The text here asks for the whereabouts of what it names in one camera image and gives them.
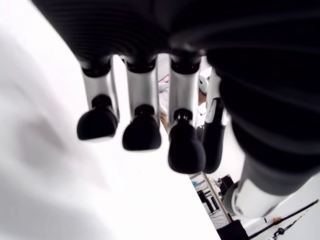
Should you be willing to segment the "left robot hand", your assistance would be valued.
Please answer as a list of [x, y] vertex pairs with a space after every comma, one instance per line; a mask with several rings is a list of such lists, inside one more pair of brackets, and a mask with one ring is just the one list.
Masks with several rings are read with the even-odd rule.
[[169, 55], [168, 164], [211, 174], [230, 121], [245, 154], [223, 201], [262, 218], [320, 171], [317, 0], [36, 0], [81, 66], [89, 110], [80, 140], [120, 122], [113, 56], [124, 57], [128, 151], [161, 145], [157, 56]]

